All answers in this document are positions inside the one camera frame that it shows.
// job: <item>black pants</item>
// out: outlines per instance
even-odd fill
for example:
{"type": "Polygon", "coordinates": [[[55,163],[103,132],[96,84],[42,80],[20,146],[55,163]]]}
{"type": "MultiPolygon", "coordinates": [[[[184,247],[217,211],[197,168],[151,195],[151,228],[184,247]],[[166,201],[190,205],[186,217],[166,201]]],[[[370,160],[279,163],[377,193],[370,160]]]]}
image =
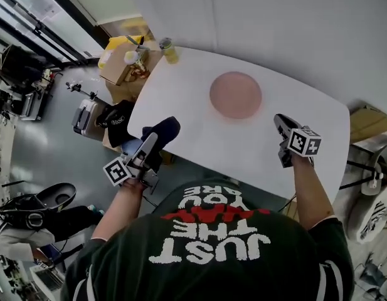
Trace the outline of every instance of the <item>black pants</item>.
{"type": "Polygon", "coordinates": [[[101,217],[99,212],[93,212],[86,206],[77,206],[55,213],[45,228],[54,234],[56,242],[60,242],[91,225],[97,225],[101,217]]]}

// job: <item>yellow bottle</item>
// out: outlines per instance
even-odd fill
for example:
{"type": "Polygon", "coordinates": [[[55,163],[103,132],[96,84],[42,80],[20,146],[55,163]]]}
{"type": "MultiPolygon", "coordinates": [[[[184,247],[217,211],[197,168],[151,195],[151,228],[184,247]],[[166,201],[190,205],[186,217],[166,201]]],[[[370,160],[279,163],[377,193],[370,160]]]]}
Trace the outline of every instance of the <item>yellow bottle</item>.
{"type": "Polygon", "coordinates": [[[162,54],[166,57],[168,63],[177,63],[179,60],[178,54],[176,53],[175,47],[172,44],[170,38],[163,38],[160,41],[160,48],[162,50],[162,54]]]}

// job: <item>green t-shirt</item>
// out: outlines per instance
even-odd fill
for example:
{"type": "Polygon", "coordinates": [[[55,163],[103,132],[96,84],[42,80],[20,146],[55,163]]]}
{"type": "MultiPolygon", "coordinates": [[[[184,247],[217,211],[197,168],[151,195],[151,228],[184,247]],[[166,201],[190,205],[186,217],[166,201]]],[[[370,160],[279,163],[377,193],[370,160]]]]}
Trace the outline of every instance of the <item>green t-shirt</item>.
{"type": "Polygon", "coordinates": [[[234,184],[174,190],[108,242],[90,240],[66,273],[63,300],[350,300],[342,224],[306,231],[258,209],[234,184]]]}

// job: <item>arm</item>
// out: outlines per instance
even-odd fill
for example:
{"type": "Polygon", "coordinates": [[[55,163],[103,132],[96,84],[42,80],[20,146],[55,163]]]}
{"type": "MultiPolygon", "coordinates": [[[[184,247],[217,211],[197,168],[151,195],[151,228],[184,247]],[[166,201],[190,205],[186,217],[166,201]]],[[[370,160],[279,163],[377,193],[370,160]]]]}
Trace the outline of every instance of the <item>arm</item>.
{"type": "Polygon", "coordinates": [[[127,226],[139,214],[144,186],[136,180],[126,180],[115,195],[108,211],[95,228],[92,238],[107,241],[127,226]]]}
{"type": "Polygon", "coordinates": [[[299,223],[307,230],[334,215],[329,198],[308,158],[292,153],[299,223]]]}

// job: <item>floor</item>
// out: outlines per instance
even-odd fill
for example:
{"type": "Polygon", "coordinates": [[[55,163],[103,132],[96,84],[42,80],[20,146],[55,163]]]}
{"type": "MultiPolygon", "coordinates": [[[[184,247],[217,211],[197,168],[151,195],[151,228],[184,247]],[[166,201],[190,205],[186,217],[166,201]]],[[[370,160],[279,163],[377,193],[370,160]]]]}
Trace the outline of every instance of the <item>floor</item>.
{"type": "MultiPolygon", "coordinates": [[[[63,77],[58,76],[53,88],[53,97],[50,100],[45,116],[41,122],[19,122],[13,143],[11,162],[11,181],[24,179],[26,182],[11,187],[11,194],[22,191],[37,193],[40,190],[58,182],[70,182],[77,188],[77,196],[72,205],[95,204],[98,208],[108,208],[116,188],[113,187],[102,171],[106,165],[118,154],[107,149],[96,140],[87,139],[74,133],[71,121],[76,108],[83,96],[78,93],[70,93],[66,89],[65,82],[80,82],[82,88],[89,91],[98,91],[100,98],[110,102],[110,95],[104,82],[98,77],[98,69],[74,68],[63,72],[63,77]]],[[[351,149],[349,157],[361,162],[368,159],[368,155],[351,149]]],[[[217,173],[207,170],[177,157],[174,164],[162,166],[159,171],[160,183],[149,199],[160,203],[168,193],[176,186],[195,179],[219,176],[217,173]]],[[[355,168],[347,168],[343,184],[355,181],[361,177],[360,171],[355,168]]],[[[266,193],[246,184],[241,185],[246,192],[252,193],[258,200],[258,205],[271,210],[280,209],[285,199],[266,193]]],[[[345,224],[346,216],[351,206],[358,197],[359,188],[352,187],[339,191],[334,201],[334,209],[338,217],[345,224]]],[[[150,213],[154,207],[147,201],[142,201],[139,215],[150,213]]],[[[83,243],[91,235],[91,230],[86,230],[70,240],[65,251],[83,243]]],[[[354,266],[363,264],[370,251],[375,252],[376,264],[384,263],[381,267],[387,275],[387,231],[384,231],[373,242],[366,245],[357,245],[349,241],[349,249],[354,266]]],[[[362,272],[362,266],[356,269],[356,277],[362,272]]],[[[370,300],[370,296],[363,290],[369,286],[357,280],[353,300],[370,300]]]]}

